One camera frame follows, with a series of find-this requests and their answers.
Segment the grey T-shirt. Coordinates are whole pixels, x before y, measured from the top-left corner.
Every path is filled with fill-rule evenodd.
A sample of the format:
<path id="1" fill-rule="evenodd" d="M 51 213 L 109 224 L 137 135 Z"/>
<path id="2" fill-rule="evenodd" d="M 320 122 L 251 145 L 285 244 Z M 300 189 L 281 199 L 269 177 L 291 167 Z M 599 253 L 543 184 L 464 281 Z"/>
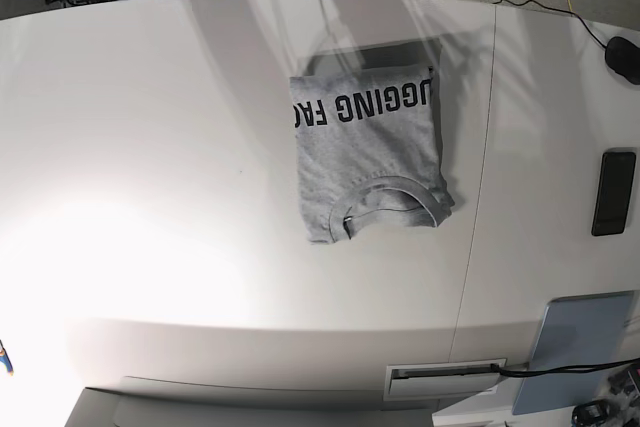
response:
<path id="1" fill-rule="evenodd" d="M 372 224 L 437 227 L 455 205 L 441 173 L 427 64 L 289 80 L 298 197 L 309 239 Z"/>

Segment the black smartphone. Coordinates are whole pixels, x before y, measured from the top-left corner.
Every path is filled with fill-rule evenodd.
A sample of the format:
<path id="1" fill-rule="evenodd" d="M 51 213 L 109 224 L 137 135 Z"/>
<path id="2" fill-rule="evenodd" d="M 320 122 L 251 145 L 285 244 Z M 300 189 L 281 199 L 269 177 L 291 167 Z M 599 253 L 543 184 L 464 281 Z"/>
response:
<path id="1" fill-rule="evenodd" d="M 633 190 L 636 153 L 610 150 L 602 155 L 591 227 L 594 237 L 624 232 Z"/>

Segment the blue-grey tablet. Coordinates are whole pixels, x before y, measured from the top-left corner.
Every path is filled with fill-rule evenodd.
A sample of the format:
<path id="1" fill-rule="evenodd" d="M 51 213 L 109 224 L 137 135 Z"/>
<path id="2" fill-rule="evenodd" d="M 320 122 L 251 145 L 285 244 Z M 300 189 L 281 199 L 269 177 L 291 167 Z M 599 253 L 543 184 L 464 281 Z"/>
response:
<path id="1" fill-rule="evenodd" d="M 611 362 L 634 304 L 632 291 L 563 297 L 547 304 L 528 367 L 531 371 Z M 525 379 L 514 416 L 562 409 L 590 401 L 601 372 L 547 374 Z"/>

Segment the black computer mouse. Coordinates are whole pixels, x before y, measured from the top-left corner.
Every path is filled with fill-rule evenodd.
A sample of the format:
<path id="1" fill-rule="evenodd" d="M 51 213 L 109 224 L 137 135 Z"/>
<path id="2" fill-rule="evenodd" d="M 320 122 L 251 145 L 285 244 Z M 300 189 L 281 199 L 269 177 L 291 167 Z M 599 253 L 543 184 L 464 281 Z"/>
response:
<path id="1" fill-rule="evenodd" d="M 605 63 L 632 85 L 640 85 L 640 48 L 631 41 L 612 37 L 606 44 Z"/>

